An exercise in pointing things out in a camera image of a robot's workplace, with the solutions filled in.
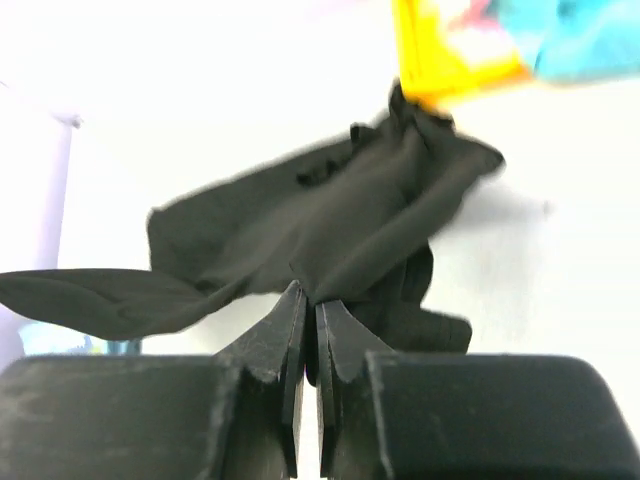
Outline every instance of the robotic claw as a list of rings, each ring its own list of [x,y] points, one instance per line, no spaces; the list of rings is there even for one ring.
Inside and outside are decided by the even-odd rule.
[[[397,353],[296,283],[212,357],[18,361],[0,377],[0,479],[296,478],[305,366],[323,477],[640,479],[585,362]]]

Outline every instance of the cloth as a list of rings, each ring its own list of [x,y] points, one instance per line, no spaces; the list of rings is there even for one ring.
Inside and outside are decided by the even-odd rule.
[[[536,77],[579,81],[640,70],[638,0],[492,0]]]
[[[130,340],[178,332],[235,299],[298,280],[314,305],[343,300],[394,348],[466,351],[465,322],[420,309],[433,272],[428,240],[502,163],[395,86],[388,115],[373,127],[353,125],[338,141],[153,211],[151,271],[5,273],[0,303]]]

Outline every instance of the blue cloth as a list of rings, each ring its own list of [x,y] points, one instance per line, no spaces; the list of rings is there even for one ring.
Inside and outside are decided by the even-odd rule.
[[[640,71],[640,0],[493,0],[535,76],[577,81]]]

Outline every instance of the yellow bin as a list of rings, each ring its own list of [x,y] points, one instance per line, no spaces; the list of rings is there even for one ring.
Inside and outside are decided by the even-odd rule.
[[[530,77],[490,0],[392,0],[405,96],[434,106]]]

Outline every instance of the black cloth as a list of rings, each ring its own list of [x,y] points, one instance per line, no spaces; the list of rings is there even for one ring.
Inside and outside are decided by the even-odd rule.
[[[433,272],[428,240],[502,163],[498,151],[456,134],[451,118],[406,101],[395,86],[376,125],[355,124],[338,141],[153,211],[151,271],[5,273],[0,302],[128,340],[180,331],[235,299],[298,280],[313,304],[343,300],[391,346],[433,343],[436,330],[444,338],[436,344],[468,344],[453,339],[450,325],[434,327],[451,318],[420,309]]]

